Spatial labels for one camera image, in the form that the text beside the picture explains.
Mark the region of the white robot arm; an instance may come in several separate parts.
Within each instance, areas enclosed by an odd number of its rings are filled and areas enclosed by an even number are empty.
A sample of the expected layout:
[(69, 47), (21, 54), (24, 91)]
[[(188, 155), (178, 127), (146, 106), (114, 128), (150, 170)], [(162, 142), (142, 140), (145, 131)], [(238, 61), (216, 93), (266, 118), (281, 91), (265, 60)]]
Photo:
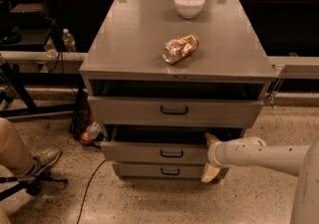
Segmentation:
[(260, 166), (298, 177), (290, 224), (319, 222), (319, 141), (311, 145), (267, 145), (260, 137), (220, 141), (205, 135), (207, 163), (201, 177), (210, 182), (223, 168)]

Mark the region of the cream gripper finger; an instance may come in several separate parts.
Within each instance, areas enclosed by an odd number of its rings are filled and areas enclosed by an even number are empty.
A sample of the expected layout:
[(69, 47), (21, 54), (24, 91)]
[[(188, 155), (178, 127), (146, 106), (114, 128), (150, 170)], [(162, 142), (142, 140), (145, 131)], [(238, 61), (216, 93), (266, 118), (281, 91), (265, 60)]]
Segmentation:
[(212, 146), (214, 144), (220, 143), (220, 140), (214, 134), (210, 134), (207, 132), (204, 136), (207, 146)]
[(203, 174), (201, 176), (200, 181), (204, 183), (208, 183), (212, 181), (220, 172), (218, 167), (213, 166), (212, 164), (207, 163), (204, 166)]

